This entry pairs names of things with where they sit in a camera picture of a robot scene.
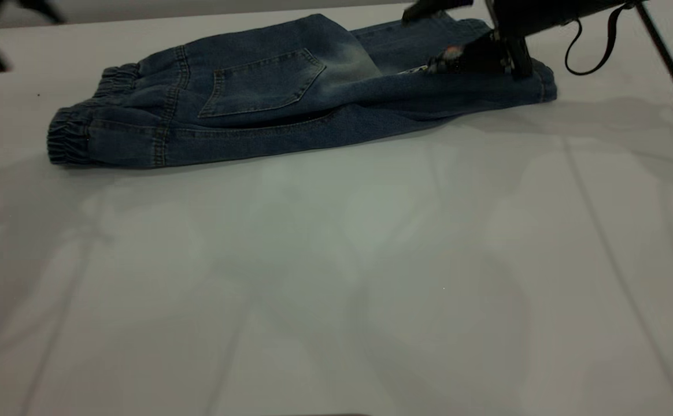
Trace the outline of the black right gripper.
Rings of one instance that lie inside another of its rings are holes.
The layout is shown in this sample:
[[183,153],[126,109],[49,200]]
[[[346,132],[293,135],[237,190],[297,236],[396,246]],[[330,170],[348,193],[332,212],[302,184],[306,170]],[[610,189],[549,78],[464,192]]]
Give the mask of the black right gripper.
[[[496,31],[468,44],[447,47],[427,63],[437,74],[511,74],[514,79],[533,74],[525,37],[593,14],[633,5],[635,1],[486,1]],[[446,10],[469,7],[474,0],[420,0],[404,10],[401,21],[410,24]]]

